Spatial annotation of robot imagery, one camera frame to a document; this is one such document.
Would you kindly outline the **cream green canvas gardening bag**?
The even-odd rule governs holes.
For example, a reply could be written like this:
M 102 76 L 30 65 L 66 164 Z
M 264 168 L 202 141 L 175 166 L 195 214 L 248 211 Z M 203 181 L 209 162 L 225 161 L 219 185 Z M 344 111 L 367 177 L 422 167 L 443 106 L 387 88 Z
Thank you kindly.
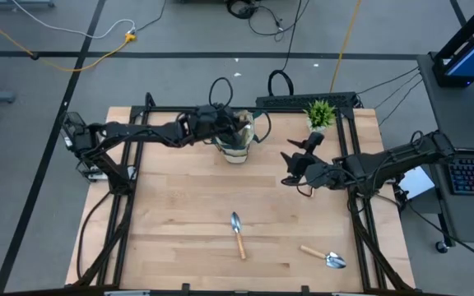
M 207 144 L 208 145 L 214 145 L 219 152 L 224 156 L 225 160 L 230 163 L 230 164 L 242 164 L 246 161 L 249 155 L 249 148 L 250 145 L 253 141 L 255 141 L 257 144 L 262 143 L 264 140 L 267 139 L 269 136 L 271 130 L 272 130 L 272 121 L 269 116 L 268 111 L 266 110 L 259 110 L 255 112 L 250 112 L 253 114 L 253 119 L 254 122 L 253 124 L 249 124 L 242 130 L 240 130 L 239 133 L 241 136 L 244 137 L 246 140 L 246 146 L 243 149 L 225 149 L 222 147 L 221 142 L 220 142 L 220 137 L 216 136 L 213 137 Z M 266 134 L 262 137 L 259 138 L 258 135 L 255 132 L 255 120 L 259 118 L 260 116 L 265 115 L 267 118 L 267 123 L 268 123 L 268 128 Z

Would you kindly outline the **white sheet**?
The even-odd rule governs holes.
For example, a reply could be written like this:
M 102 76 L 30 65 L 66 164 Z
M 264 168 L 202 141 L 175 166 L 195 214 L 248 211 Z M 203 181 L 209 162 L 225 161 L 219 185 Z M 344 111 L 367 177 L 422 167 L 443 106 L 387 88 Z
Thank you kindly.
M 406 193 L 407 200 L 411 200 L 435 187 L 435 184 L 421 166 L 405 172 L 398 185 Z

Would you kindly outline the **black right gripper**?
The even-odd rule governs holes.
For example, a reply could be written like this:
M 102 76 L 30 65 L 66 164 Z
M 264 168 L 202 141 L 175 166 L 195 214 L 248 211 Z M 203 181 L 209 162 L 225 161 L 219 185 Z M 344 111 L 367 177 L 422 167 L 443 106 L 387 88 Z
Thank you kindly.
M 324 135 L 319 132 L 311 132 L 309 137 L 303 141 L 287 141 L 292 145 L 313 154 L 315 148 L 324 140 Z M 341 190 L 346 187 L 346 174 L 344 169 L 328 164 L 316 163 L 309 165 L 309 158 L 301 153 L 292 156 L 281 152 L 281 157 L 287 164 L 287 172 L 291 175 L 303 175 L 306 183 L 312 188 L 326 187 L 331 190 Z

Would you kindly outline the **artificial plant in white pot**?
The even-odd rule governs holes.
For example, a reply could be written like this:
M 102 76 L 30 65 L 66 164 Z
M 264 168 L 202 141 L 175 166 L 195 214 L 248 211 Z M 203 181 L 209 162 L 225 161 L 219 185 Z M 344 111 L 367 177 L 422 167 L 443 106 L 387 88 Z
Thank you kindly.
M 336 121 L 337 108 L 331 106 L 327 101 L 316 100 L 309 103 L 309 107 L 304 109 L 307 117 L 307 125 L 311 132 L 324 133 Z

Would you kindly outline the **wide wooden-handled steel trowel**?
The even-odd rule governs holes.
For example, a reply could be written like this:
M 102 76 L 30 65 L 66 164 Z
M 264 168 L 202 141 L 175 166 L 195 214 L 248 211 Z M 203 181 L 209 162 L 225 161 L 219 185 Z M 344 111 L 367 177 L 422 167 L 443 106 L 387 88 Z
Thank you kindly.
M 310 256 L 319 258 L 325 262 L 326 266 L 330 268 L 343 269 L 346 267 L 345 260 L 335 252 L 323 253 L 305 245 L 300 245 L 300 250 L 309 254 Z

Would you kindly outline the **grey computer desk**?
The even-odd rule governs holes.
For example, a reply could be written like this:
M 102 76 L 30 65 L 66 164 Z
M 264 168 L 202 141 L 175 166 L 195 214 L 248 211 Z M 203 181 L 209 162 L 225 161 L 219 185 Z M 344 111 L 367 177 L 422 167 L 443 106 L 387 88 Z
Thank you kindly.
M 454 163 L 469 160 L 474 165 L 474 82 L 465 88 L 443 88 L 436 81 L 431 56 L 419 55 L 416 61 L 437 127 L 457 151 Z M 449 233 L 474 243 L 474 192 L 457 194 L 446 164 L 432 164 L 430 169 Z

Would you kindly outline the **narrow wooden-handled steel trowel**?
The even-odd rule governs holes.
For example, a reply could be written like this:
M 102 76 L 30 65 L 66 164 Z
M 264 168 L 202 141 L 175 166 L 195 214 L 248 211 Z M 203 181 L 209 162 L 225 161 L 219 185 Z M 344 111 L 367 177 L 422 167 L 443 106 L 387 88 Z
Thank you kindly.
M 237 244 L 238 244 L 238 249 L 239 249 L 239 256 L 242 260 L 245 260 L 247 258 L 246 256 L 246 251 L 244 248 L 244 241 L 243 237 L 241 234 L 241 223 L 239 216 L 237 215 L 236 212 L 233 212 L 230 217 L 230 223 L 231 227 L 235 232 L 235 237 L 237 239 Z

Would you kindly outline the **silver arm base bracket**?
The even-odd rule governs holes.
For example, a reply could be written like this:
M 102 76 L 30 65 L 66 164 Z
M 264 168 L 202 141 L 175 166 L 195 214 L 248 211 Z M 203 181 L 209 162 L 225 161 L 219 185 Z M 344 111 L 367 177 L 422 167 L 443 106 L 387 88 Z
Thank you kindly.
M 78 169 L 78 172 L 90 182 L 108 179 L 95 165 L 90 168 L 85 166 L 83 169 Z M 132 165 L 128 166 L 128 176 L 130 179 L 135 179 L 137 176 L 137 169 Z

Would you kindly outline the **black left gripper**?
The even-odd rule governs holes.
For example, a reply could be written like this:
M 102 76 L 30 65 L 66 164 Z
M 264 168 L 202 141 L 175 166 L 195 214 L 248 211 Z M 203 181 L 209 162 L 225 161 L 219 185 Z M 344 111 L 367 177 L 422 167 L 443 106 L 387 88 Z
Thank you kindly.
M 181 117 L 181 137 L 188 143 L 205 141 L 219 136 L 225 149 L 243 149 L 246 140 L 239 133 L 249 125 L 247 119 L 235 118 L 223 104 L 197 106 Z

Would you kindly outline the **black power strip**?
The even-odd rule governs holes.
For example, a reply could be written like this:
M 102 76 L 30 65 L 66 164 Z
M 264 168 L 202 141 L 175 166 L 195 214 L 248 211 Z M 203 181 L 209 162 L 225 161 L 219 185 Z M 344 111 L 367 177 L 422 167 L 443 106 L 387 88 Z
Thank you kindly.
M 258 108 L 305 109 L 316 101 L 335 108 L 352 108 L 359 103 L 355 92 L 264 96 L 257 97 L 255 103 Z

